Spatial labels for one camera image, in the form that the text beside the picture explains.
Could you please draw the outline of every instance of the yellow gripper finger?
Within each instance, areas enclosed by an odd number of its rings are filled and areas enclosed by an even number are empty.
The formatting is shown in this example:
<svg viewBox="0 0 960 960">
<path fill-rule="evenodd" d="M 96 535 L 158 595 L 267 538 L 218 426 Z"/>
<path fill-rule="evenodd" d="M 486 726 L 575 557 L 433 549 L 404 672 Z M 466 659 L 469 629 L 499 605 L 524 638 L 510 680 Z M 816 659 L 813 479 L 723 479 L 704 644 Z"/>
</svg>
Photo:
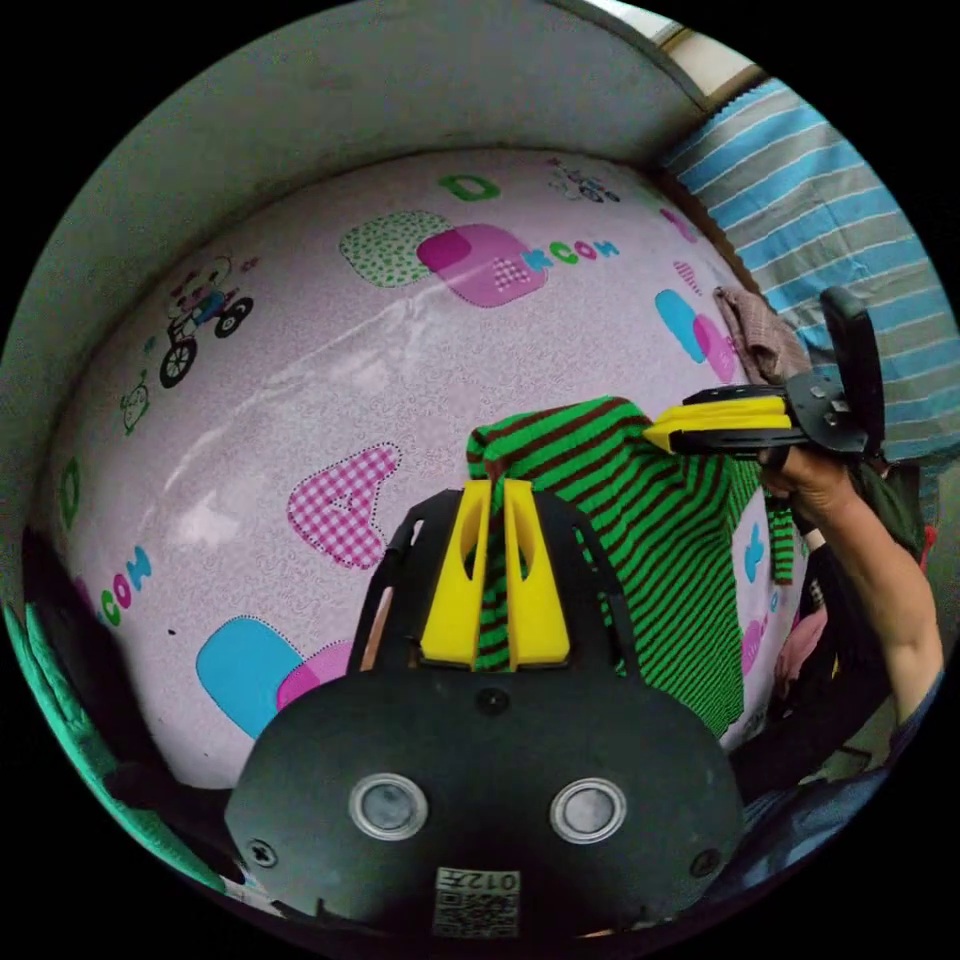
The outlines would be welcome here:
<svg viewBox="0 0 960 960">
<path fill-rule="evenodd" d="M 643 431 L 654 446 L 673 453 L 670 435 L 694 430 L 789 430 L 793 426 L 782 397 L 744 397 L 670 407 Z"/>
<path fill-rule="evenodd" d="M 487 569 L 490 494 L 489 480 L 469 480 L 464 484 L 420 642 L 423 659 L 429 663 L 458 664 L 471 670 L 476 666 Z M 471 551 L 474 560 L 468 573 Z"/>
<path fill-rule="evenodd" d="M 505 480 L 503 499 L 510 669 L 560 665 L 570 654 L 570 638 L 533 487 L 524 480 Z M 521 555 L 527 567 L 526 577 Z"/>
</svg>

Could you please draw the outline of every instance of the teal fabric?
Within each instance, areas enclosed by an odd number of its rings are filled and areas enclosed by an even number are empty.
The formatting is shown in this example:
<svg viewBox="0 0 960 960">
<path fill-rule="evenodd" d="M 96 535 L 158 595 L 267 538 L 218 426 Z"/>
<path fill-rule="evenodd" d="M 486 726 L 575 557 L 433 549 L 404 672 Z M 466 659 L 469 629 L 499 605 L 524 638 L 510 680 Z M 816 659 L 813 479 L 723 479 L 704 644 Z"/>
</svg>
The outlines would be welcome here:
<svg viewBox="0 0 960 960">
<path fill-rule="evenodd" d="M 132 810 L 107 792 L 103 778 L 116 769 L 117 761 L 77 702 L 36 611 L 28 605 L 26 613 L 24 629 L 13 608 L 4 606 L 3 618 L 14 652 L 50 729 L 87 786 L 114 820 L 146 850 L 211 890 L 226 893 L 223 878 L 186 847 L 156 814 Z"/>
</svg>

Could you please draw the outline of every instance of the cartoon bear on tricycle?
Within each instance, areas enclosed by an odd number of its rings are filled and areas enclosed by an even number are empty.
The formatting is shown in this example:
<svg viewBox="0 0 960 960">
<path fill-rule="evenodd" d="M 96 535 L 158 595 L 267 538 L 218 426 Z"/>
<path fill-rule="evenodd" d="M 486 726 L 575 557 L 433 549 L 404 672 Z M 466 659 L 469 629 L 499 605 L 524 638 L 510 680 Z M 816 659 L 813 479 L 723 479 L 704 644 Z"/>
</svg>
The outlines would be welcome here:
<svg viewBox="0 0 960 960">
<path fill-rule="evenodd" d="M 253 309 L 250 297 L 234 299 L 237 288 L 229 293 L 221 289 L 230 276 L 230 258 L 214 257 L 201 270 L 191 270 L 183 282 L 170 293 L 167 336 L 170 349 L 160 364 L 160 383 L 175 387 L 190 371 L 197 358 L 197 330 L 216 320 L 214 336 L 221 340 L 235 333 Z"/>
</svg>

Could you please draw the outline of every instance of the screw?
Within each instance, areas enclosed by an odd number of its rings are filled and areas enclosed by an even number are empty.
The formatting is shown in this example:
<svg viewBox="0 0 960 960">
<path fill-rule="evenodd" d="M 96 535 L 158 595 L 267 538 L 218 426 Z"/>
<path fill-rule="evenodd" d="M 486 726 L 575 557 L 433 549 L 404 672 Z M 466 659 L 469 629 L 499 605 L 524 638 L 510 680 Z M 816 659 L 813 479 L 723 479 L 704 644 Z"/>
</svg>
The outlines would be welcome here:
<svg viewBox="0 0 960 960">
<path fill-rule="evenodd" d="M 701 850 L 700 853 L 693 858 L 693 863 L 690 864 L 690 876 L 702 880 L 704 877 L 709 877 L 719 866 L 719 850 L 715 850 L 713 847 L 707 850 Z"/>
<path fill-rule="evenodd" d="M 263 840 L 251 840 L 247 843 L 247 853 L 250 854 L 253 862 L 264 870 L 277 865 L 277 855 L 273 847 L 269 843 L 264 843 Z"/>
<path fill-rule="evenodd" d="M 477 708 L 488 717 L 496 717 L 510 706 L 510 698 L 495 687 L 487 687 L 477 694 Z"/>
</svg>

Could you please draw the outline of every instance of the human arm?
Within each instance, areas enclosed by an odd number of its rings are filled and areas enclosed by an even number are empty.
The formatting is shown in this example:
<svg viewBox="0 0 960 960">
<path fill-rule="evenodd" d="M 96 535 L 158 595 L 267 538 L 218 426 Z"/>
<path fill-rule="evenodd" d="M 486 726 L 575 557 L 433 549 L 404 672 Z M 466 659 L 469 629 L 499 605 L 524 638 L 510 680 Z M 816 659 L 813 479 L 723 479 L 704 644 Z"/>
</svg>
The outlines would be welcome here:
<svg viewBox="0 0 960 960">
<path fill-rule="evenodd" d="M 922 703 L 943 669 L 930 584 L 910 554 L 857 495 L 845 466 L 794 447 L 780 471 L 764 470 L 772 493 L 791 496 L 853 583 L 876 632 L 898 720 Z"/>
</svg>

